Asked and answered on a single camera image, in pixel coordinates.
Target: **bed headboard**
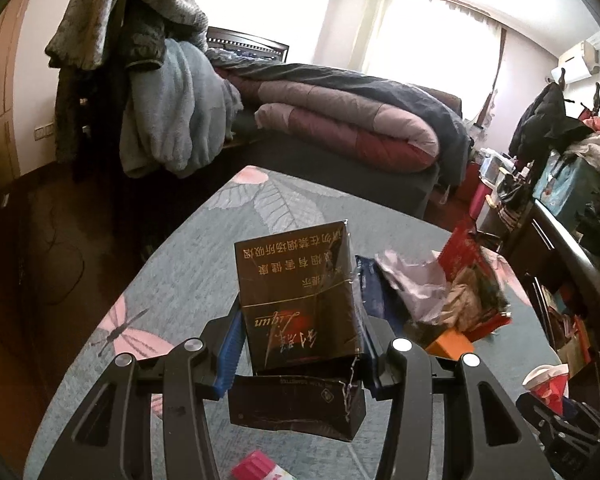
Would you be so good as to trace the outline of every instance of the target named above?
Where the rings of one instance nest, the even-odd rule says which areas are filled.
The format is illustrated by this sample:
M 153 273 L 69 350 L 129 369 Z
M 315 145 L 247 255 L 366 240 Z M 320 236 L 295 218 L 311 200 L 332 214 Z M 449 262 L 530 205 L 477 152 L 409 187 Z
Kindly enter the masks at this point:
M 211 47 L 233 50 L 243 56 L 276 59 L 282 62 L 286 61 L 286 53 L 289 50 L 289 46 L 284 43 L 218 27 L 209 27 L 206 41 Z

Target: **orange box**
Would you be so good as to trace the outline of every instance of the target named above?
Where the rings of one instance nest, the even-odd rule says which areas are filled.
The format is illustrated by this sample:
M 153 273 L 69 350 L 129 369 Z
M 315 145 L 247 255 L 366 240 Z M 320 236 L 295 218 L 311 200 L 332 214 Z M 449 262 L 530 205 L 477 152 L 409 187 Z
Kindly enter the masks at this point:
M 427 346 L 427 353 L 458 361 L 462 354 L 474 351 L 474 345 L 462 332 L 455 328 L 445 330 L 433 343 Z

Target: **curtain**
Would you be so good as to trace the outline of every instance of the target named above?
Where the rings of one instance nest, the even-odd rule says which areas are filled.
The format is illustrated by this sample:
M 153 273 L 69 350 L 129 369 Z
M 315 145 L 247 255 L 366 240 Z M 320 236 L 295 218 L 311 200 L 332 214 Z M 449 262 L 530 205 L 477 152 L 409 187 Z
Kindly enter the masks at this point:
M 350 68 L 457 95 L 462 114 L 478 118 L 498 69 L 500 23 L 446 0 L 378 1 L 365 12 L 372 26 L 363 19 Z

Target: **pink and gray quilt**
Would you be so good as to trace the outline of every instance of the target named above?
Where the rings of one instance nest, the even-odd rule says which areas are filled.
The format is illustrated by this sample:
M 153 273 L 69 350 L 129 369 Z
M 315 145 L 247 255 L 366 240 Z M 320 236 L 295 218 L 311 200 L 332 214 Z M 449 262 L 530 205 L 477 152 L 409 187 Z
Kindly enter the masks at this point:
M 384 171 L 434 163 L 464 179 L 469 138 L 460 117 L 425 91 L 337 68 L 247 59 L 210 49 L 212 65 L 256 105 L 259 128 L 282 131 Z

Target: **white plastic wrapper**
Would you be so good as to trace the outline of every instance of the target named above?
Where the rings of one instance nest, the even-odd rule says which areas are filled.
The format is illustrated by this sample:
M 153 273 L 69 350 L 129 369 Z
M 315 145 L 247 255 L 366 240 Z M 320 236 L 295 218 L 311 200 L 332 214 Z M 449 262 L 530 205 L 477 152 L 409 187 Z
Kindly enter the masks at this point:
M 413 320 L 436 324 L 449 292 L 445 271 L 438 261 L 407 264 L 395 251 L 385 251 L 376 254 L 376 262 Z

